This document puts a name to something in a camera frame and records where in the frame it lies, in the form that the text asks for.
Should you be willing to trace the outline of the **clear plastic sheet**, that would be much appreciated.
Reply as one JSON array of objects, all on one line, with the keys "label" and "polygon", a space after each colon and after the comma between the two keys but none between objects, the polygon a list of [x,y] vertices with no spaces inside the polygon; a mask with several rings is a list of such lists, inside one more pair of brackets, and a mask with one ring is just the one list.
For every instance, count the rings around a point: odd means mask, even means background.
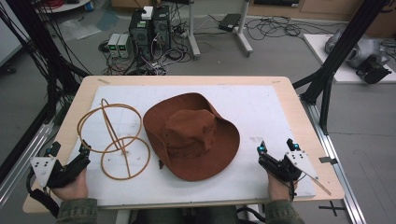
[{"label": "clear plastic sheet", "polygon": [[95,25],[82,25],[78,20],[64,21],[59,26],[65,41],[83,39],[101,32]]}]

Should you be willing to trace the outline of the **tan wire hat stand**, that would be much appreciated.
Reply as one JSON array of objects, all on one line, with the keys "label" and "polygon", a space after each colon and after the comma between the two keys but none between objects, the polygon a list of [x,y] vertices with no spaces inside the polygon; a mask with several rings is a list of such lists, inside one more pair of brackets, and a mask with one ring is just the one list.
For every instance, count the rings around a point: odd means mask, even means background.
[{"label": "tan wire hat stand", "polygon": [[[133,111],[137,117],[138,117],[138,128],[135,134],[129,134],[126,136],[119,136],[116,133],[116,130],[113,126],[113,124],[111,123],[111,119],[110,116],[107,113],[107,109],[108,108],[122,108],[122,109],[127,109],[130,111]],[[82,131],[84,128],[84,125],[86,123],[86,121],[93,116],[96,112],[100,111],[102,113],[102,117],[103,117],[103,121],[105,123],[106,126],[106,130],[107,133],[109,134],[110,137],[110,143],[104,148],[104,149],[95,149],[93,147],[91,147],[84,139],[82,136]],[[132,179],[138,175],[140,175],[149,165],[149,161],[151,158],[151,152],[149,149],[149,144],[143,140],[142,138],[139,137],[139,135],[142,132],[142,127],[143,127],[143,119],[142,116],[140,115],[140,113],[132,106],[130,105],[126,105],[126,104],[110,104],[105,98],[102,98],[100,101],[100,106],[96,107],[95,109],[89,111],[88,113],[86,113],[78,122],[77,125],[77,133],[78,133],[78,139],[80,140],[81,144],[86,147],[90,152],[94,152],[94,153],[98,153],[101,155],[100,158],[100,167],[102,169],[102,172],[109,178],[113,179],[113,180],[129,180]],[[147,149],[147,153],[148,153],[148,157],[146,159],[145,164],[143,165],[143,167],[137,171],[136,173],[132,173],[132,169],[130,168],[130,162],[128,160],[128,155],[129,155],[129,151],[127,150],[127,148],[136,142],[141,142]],[[114,152],[119,152],[121,154],[121,156],[124,158],[124,162],[126,165],[126,171],[127,171],[127,176],[125,177],[120,177],[120,176],[114,176],[111,175],[105,167],[105,156],[107,154],[111,154]]]}]

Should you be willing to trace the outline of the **black device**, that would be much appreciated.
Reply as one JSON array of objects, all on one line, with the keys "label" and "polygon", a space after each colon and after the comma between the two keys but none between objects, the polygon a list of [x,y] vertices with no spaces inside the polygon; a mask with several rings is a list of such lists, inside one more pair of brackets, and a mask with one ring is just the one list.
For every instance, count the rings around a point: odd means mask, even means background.
[{"label": "black device", "polygon": [[359,67],[356,75],[367,84],[375,84],[390,74],[390,71],[370,55]]}]

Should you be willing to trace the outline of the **white round table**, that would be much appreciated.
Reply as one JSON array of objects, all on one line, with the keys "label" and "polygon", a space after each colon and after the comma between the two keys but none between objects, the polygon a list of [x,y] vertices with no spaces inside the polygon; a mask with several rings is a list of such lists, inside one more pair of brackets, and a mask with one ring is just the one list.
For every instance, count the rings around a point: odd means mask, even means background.
[{"label": "white round table", "polygon": [[58,13],[84,7],[92,0],[40,0],[35,4],[36,12]]}]

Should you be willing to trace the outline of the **grey power supply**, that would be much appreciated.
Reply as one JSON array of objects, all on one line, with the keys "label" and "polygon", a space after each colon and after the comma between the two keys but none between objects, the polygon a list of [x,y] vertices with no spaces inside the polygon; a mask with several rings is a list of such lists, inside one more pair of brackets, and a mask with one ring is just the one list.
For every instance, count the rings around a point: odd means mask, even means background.
[{"label": "grey power supply", "polygon": [[118,49],[121,58],[129,58],[132,50],[130,38],[127,34],[121,34],[118,41]]},{"label": "grey power supply", "polygon": [[120,39],[120,34],[112,34],[107,42],[107,47],[109,53],[113,58],[119,58],[120,54],[118,51],[118,41]]}]

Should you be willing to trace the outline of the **white floor platform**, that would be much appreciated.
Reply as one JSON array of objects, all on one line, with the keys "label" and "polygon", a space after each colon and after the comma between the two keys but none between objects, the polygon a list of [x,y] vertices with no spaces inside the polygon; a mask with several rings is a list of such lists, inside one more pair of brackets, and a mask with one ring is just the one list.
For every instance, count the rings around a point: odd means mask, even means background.
[{"label": "white floor platform", "polygon": [[[318,61],[324,63],[328,57],[325,52],[325,44],[332,35],[311,35],[304,34],[304,41],[308,47],[314,52]],[[379,84],[396,84],[396,72],[387,64],[385,68],[390,74],[379,81]],[[343,63],[334,75],[334,82],[338,84],[364,84],[364,81],[358,77],[356,70],[347,63]]]}]

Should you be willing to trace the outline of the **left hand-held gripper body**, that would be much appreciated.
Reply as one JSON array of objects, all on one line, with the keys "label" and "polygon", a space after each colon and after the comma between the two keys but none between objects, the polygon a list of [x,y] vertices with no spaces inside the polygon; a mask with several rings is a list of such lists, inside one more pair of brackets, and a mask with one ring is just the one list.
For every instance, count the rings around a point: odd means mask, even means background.
[{"label": "left hand-held gripper body", "polygon": [[66,165],[61,165],[52,156],[30,159],[39,186],[51,189],[63,188],[74,182],[90,162],[86,153],[80,153]]}]

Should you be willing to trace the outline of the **grey desk leg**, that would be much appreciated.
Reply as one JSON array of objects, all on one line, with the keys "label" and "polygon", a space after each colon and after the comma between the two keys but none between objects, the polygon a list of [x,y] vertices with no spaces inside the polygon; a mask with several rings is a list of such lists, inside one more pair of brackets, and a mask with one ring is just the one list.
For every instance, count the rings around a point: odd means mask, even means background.
[{"label": "grey desk leg", "polygon": [[245,52],[247,57],[249,57],[250,54],[253,52],[253,48],[250,46],[248,39],[244,34],[250,1],[251,0],[242,0],[240,22],[238,24],[238,27],[234,28],[234,33],[236,34],[236,37],[242,47],[242,50]]},{"label": "grey desk leg", "polygon": [[188,39],[191,46],[192,58],[197,60],[201,56],[197,41],[194,36],[194,0],[188,0],[189,2],[189,31]]}]

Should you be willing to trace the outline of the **grey robot shell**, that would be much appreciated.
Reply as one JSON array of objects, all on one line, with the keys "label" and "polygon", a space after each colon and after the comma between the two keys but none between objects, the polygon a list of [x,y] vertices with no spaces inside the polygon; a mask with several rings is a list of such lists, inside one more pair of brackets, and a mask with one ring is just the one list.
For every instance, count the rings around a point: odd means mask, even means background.
[{"label": "grey robot shell", "polygon": [[[325,52],[330,53],[335,47],[335,44],[341,38],[344,32],[343,28],[340,28],[336,33],[331,36],[325,43]],[[380,47],[380,43],[364,35],[355,47],[350,51],[346,57],[346,63],[352,68],[358,68],[364,63],[370,56],[373,56],[376,63],[380,65],[385,65],[389,62],[390,57],[387,53]]]}]

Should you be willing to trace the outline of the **brown wide-brim hat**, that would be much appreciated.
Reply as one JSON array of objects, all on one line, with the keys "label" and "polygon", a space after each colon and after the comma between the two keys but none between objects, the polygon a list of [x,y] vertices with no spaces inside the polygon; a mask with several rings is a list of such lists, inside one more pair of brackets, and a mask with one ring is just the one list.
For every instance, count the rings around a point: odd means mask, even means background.
[{"label": "brown wide-brim hat", "polygon": [[184,93],[150,108],[143,124],[164,166],[186,181],[206,180],[233,161],[240,133],[200,93]]}]

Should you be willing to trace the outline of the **white table mat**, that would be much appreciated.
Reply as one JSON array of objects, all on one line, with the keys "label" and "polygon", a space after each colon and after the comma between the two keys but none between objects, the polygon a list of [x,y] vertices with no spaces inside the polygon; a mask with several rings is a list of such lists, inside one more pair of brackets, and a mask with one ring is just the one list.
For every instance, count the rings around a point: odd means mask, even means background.
[{"label": "white table mat", "polygon": [[[230,165],[219,174],[201,181],[176,177],[149,145],[142,127],[140,138],[148,143],[151,158],[147,168],[129,180],[113,180],[100,167],[101,155],[92,152],[87,168],[87,185],[91,197],[102,208],[119,206],[143,208],[160,206],[196,206],[222,203],[250,203],[268,197],[268,179],[259,165],[257,147],[262,141],[269,154],[280,160],[288,152],[287,140],[292,137],[284,110],[271,86],[257,85],[192,85],[192,86],[102,86],[92,100],[92,109],[105,98],[110,104],[134,107],[141,116],[159,102],[183,93],[202,94],[240,133],[240,146]],[[119,136],[135,134],[138,117],[130,110],[108,108],[108,115]],[[110,143],[102,113],[96,112],[85,123],[83,139],[95,149]],[[132,173],[139,171],[148,157],[141,142],[131,144],[128,160]],[[124,158],[119,152],[105,156],[106,170],[114,176],[127,176]]]}]

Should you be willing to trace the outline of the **aluminium rail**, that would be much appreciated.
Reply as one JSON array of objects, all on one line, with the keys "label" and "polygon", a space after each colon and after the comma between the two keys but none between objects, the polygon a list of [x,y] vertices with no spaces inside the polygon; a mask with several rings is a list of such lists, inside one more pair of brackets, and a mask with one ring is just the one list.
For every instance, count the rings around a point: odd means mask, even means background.
[{"label": "aluminium rail", "polygon": [[309,105],[306,102],[302,102],[307,116],[309,117],[312,126],[318,136],[319,142],[324,148],[324,151],[329,158],[329,163],[332,165],[335,174],[340,181],[340,184],[344,190],[345,196],[342,199],[348,217],[351,224],[367,224],[366,219],[361,211],[361,207],[357,201],[357,198],[353,192],[351,185],[347,179],[347,175],[344,171],[341,161],[337,155],[335,147],[333,146],[332,140],[328,134],[319,126],[319,111],[315,105]]},{"label": "aluminium rail", "polygon": [[4,181],[0,184],[0,210],[7,203],[8,198],[21,182],[30,166],[30,159],[46,145],[53,133],[54,124],[48,123],[41,125],[36,132],[27,137],[27,143],[21,147],[22,153],[11,167]]}]

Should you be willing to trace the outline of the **black computer tower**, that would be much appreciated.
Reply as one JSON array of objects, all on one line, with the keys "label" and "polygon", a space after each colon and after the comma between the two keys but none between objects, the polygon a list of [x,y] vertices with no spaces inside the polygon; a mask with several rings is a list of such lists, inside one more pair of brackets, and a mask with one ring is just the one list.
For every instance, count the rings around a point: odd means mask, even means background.
[{"label": "black computer tower", "polygon": [[142,9],[137,9],[133,13],[129,25],[129,34],[133,42],[134,52],[146,60],[150,60],[150,44],[153,38],[152,21],[143,20],[142,13]]},{"label": "black computer tower", "polygon": [[170,8],[169,6],[156,7],[153,13],[154,34],[157,46],[160,49],[170,49]]}]

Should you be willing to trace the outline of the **person's legs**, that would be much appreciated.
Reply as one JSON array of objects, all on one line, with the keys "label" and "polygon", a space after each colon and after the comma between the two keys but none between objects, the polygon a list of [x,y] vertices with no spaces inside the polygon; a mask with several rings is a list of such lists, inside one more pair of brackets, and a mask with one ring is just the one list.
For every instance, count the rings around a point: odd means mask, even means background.
[{"label": "person's legs", "polygon": [[236,207],[208,206],[192,209],[189,214],[182,208],[139,210],[133,224],[240,224]]}]

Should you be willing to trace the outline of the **person's left hand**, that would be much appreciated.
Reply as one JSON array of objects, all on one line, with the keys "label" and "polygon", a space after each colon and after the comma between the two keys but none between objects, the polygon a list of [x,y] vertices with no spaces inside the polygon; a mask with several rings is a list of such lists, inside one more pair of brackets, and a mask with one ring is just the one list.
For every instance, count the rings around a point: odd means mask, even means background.
[{"label": "person's left hand", "polygon": [[86,184],[86,170],[83,170],[74,182],[63,188],[56,188],[51,191],[64,202],[87,198],[89,191]]}]

